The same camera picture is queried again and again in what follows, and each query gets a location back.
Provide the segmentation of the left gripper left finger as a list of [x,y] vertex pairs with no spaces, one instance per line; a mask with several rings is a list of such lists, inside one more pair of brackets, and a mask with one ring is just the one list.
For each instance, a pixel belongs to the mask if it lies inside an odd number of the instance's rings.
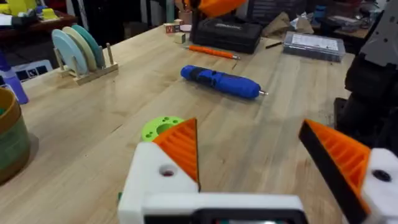
[[197,119],[191,118],[137,145],[118,203],[119,222],[187,218],[188,198],[199,192]]

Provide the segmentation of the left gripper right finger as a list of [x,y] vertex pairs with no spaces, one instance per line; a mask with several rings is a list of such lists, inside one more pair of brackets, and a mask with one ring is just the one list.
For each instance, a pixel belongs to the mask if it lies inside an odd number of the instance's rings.
[[397,156],[305,119],[298,137],[332,192],[345,223],[397,224]]

